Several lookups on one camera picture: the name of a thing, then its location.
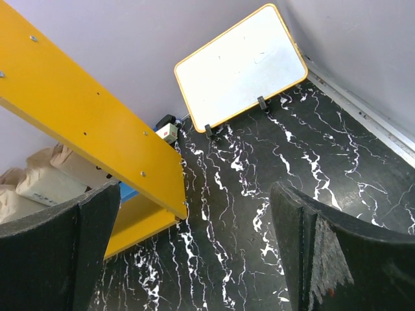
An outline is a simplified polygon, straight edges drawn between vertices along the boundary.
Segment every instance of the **yellow frame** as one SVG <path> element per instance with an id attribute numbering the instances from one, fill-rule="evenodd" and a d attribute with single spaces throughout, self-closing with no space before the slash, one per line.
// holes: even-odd
<path id="1" fill-rule="evenodd" d="M 275 95 L 277 95 L 277 94 L 279 94 L 279 93 L 281 93 L 281 92 L 284 92 L 286 89 L 289 89 L 290 87 L 295 86 L 296 84 L 298 84 L 298 83 L 300 83 L 300 82 L 304 81 L 304 80 L 307 78 L 307 76 L 308 76 L 308 74 L 309 74 L 308 68 L 307 68 L 307 66 L 306 66 L 306 64 L 305 64 L 304 59 L 303 59 L 303 58 L 302 58 L 302 56 L 301 56 L 301 53 L 299 52 L 299 50 L 298 50 L 298 48 L 297 48 L 297 45 L 295 44 L 294 40 L 292 39 L 292 36 L 290 35 L 290 32 L 288 31 L 288 28 L 287 28 L 287 26 L 285 25 L 283 18 L 281 17 L 281 14 L 278 12 L 277 7 L 276 7 L 274 4 L 272 4 L 272 3 L 268 3 L 268 4 L 266 4 L 266 5 L 263 5 L 261 8 L 257 9 L 254 13 L 250 14 L 249 16 L 246 16 L 246 17 L 245 17 L 242 21 L 238 22 L 237 24 L 234 24 L 234 26 L 232 26 L 231 28 L 229 28 L 227 31 L 223 32 L 222 34 L 220 34 L 219 36 L 217 36 L 215 39 L 211 40 L 210 42 L 208 42 L 207 44 L 205 44 L 203 47 L 199 48 L 197 51 L 193 52 L 193 53 L 192 53 L 192 54 L 190 54 L 188 57 L 186 57 L 186 58 L 184 58 L 183 60 L 181 60 L 180 62 L 178 62 L 178 63 L 176 64 L 176 66 L 174 66 L 174 75 L 176 76 L 177 83 L 178 83 L 178 85 L 179 85 L 179 87 L 180 87 L 180 91 L 182 92 L 182 95 L 183 95 L 184 101 L 185 101 L 186 106 L 187 106 L 187 110 L 189 110 L 190 117 L 192 118 L 193 125 L 195 126 L 195 130 L 196 130 L 197 132 L 199 132 L 199 133 L 205 133 L 205 132 L 206 132 L 206 130 L 205 130 L 204 128 L 203 128 L 203 129 L 200 129 L 200 128 L 198 128 L 198 127 L 196 126 L 195 119 L 194 119 L 194 117 L 193 117 L 193 114 L 192 114 L 192 111 L 191 111 L 191 109 L 190 109 L 189 103 L 187 102 L 187 99 L 186 99 L 186 95 L 185 95 L 185 93 L 184 93 L 184 91 L 183 91 L 183 87 L 182 87 L 182 85 L 181 85 L 181 83 L 180 83 L 180 80 L 179 80 L 179 78 L 178 78 L 178 75 L 177 75 L 177 67 L 178 67 L 181 63 L 185 62 L 185 61 L 186 61 L 186 60 L 188 60 L 190 57 L 192 57 L 193 55 L 195 55 L 196 53 L 200 52 L 202 49 L 204 49 L 205 47 L 207 47 L 209 44 L 211 44 L 211 43 L 215 42 L 215 41 L 216 41 L 216 40 L 218 40 L 220 37 L 222 37 L 223 35 L 225 35 L 227 32 L 231 31 L 231 30 L 232 30 L 232 29 L 234 29 L 236 26 L 238 26 L 239 24 L 241 24 L 241 23 L 243 23 L 244 21 L 246 21 L 246 20 L 247 20 L 248 18 L 250 18 L 251 16 L 253 16 L 253 15 L 257 14 L 260 10 L 262 10 L 262 9 L 266 8 L 267 6 L 271 6 L 271 7 L 275 10 L 275 12 L 277 13 L 277 16 L 278 16 L 279 20 L 281 21 L 281 24 L 283 25 L 285 32 L 287 33 L 288 37 L 290 38 L 290 41 L 291 41 L 291 43 L 292 43 L 292 46 L 294 47 L 294 50 L 296 51 L 296 53 L 297 53 L 298 57 L 300 58 L 301 63 L 302 63 L 302 64 L 303 64 L 303 66 L 304 66 L 304 69 L 305 69 L 305 74 L 304 74 L 304 77 L 302 77 L 302 78 L 301 78 L 301 79 L 299 79 L 298 81 L 295 81 L 294 83 L 292 83 L 292 84 L 288 85 L 287 87 L 284 87 L 284 88 L 282 88 L 282 89 L 280 89 L 280 90 L 276 91 L 275 93 L 273 93 L 273 94 L 271 94 L 271 95 L 267 96 L 267 97 L 266 97 L 266 98 L 264 98 L 264 99 L 265 99 L 265 100 L 266 100 L 266 99 L 269 99 L 269 98 L 271 98 L 271 97 L 273 97 L 273 96 L 275 96 Z M 258 102 L 254 102 L 252 105 L 250 105 L 250 106 L 248 106 L 248 107 L 246 107 L 246 108 L 244 108 L 244 109 L 242 109 L 242 110 L 238 111 L 237 113 L 234 113 L 233 115 L 230 115 L 228 118 L 223 119 L 223 120 L 221 120 L 220 122 L 218 122 L 218 123 L 216 123 L 216 124 L 214 124 L 214 125 L 211 125 L 211 127 L 212 127 L 212 128 L 214 128 L 214 127 L 216 127 L 216 126 L 218 126 L 218 125 L 222 124 L 223 122 L 226 122 L 227 120 L 230 120 L 230 119 L 232 119 L 233 117 L 235 117 L 235 116 L 239 115 L 240 113 L 242 113 L 242 112 L 244 112 L 244 111 L 246 111 L 246 110 L 251 109 L 252 107 L 254 107 L 254 106 L 256 106 L 256 105 L 258 105 Z"/>
<path id="2" fill-rule="evenodd" d="M 106 257 L 186 218 L 180 154 L 4 1 L 0 29 L 0 104 L 140 193 Z"/>

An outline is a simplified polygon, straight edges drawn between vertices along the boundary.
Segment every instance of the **black marble floor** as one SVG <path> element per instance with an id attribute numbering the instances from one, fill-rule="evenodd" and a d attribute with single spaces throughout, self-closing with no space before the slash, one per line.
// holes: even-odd
<path id="1" fill-rule="evenodd" d="M 415 174 L 310 82 L 210 141 L 187 119 L 189 218 L 104 264 L 90 310 L 291 310 L 268 192 L 284 181 L 345 213 L 415 233 Z"/>

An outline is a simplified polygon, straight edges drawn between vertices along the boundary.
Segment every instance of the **baseboard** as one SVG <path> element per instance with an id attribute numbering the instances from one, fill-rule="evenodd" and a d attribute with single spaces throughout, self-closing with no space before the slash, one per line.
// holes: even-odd
<path id="1" fill-rule="evenodd" d="M 415 142 L 412 139 L 372 110 L 367 102 L 336 84 L 333 79 L 321 72 L 313 61 L 306 57 L 305 61 L 309 68 L 308 79 L 312 83 L 415 168 Z"/>

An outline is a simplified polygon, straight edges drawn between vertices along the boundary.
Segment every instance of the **whiteboard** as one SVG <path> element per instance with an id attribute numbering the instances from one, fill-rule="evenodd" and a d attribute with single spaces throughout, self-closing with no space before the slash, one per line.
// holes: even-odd
<path id="1" fill-rule="evenodd" d="M 307 77 L 277 8 L 268 4 L 174 68 L 196 131 L 205 132 Z"/>

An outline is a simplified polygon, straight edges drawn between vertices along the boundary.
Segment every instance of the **sack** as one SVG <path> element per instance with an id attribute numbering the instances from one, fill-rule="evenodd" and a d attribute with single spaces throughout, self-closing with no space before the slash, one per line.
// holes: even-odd
<path id="1" fill-rule="evenodd" d="M 21 168 L 13 167 L 8 169 L 2 176 L 0 176 L 0 185 L 17 186 L 20 181 L 25 179 L 26 173 Z"/>
<path id="2" fill-rule="evenodd" d="M 41 211 L 46 206 L 16 193 L 14 185 L 0 185 L 0 224 Z"/>
<path id="3" fill-rule="evenodd" d="M 63 144 L 57 144 L 55 146 L 51 164 L 69 177 L 90 188 L 99 187 L 110 180 L 118 181 L 117 178 L 89 162 L 87 159 L 84 159 Z"/>
<path id="4" fill-rule="evenodd" d="M 53 148 L 46 148 L 27 158 L 26 177 L 16 193 L 47 206 L 64 203 L 83 194 L 87 186 L 51 165 Z"/>

